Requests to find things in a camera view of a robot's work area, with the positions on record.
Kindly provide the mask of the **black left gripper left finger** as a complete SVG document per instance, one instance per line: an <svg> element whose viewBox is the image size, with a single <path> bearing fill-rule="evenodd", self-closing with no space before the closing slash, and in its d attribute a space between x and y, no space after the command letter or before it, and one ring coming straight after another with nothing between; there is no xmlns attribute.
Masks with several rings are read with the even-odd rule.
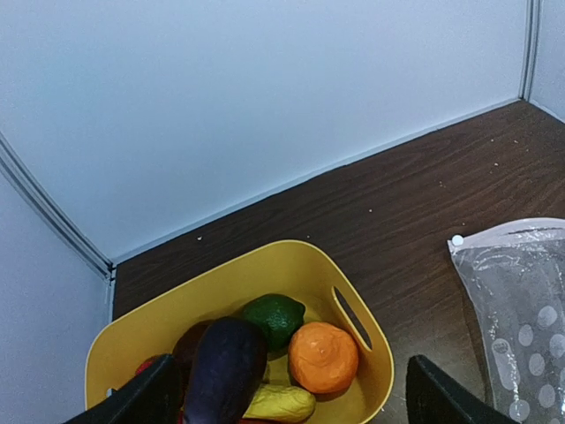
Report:
<svg viewBox="0 0 565 424"><path fill-rule="evenodd" d="M100 404L68 420L71 424L178 423L182 373L164 354Z"/></svg>

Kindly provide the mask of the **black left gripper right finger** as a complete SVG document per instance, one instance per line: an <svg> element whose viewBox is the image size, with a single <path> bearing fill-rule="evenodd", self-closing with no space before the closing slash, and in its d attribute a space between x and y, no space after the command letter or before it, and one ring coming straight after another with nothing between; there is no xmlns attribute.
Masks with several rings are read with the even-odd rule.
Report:
<svg viewBox="0 0 565 424"><path fill-rule="evenodd" d="M516 423L472 395L425 355L408 361L405 399L409 423Z"/></svg>

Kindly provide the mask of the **purple toy eggplant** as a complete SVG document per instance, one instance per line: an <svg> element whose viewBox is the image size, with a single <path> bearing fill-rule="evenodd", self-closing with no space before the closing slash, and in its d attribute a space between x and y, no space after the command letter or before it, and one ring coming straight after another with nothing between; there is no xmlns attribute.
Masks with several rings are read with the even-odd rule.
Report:
<svg viewBox="0 0 565 424"><path fill-rule="evenodd" d="M199 341L185 394L185 423L237 423L267 365L267 340L256 324L237 317L212 322Z"/></svg>

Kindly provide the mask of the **clear zip top bag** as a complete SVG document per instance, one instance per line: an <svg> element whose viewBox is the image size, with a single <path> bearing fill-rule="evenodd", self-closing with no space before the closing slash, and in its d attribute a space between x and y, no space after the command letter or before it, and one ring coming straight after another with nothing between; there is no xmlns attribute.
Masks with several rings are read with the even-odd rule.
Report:
<svg viewBox="0 0 565 424"><path fill-rule="evenodd" d="M562 423L563 220L455 235L448 250L477 316L494 408L519 423Z"/></svg>

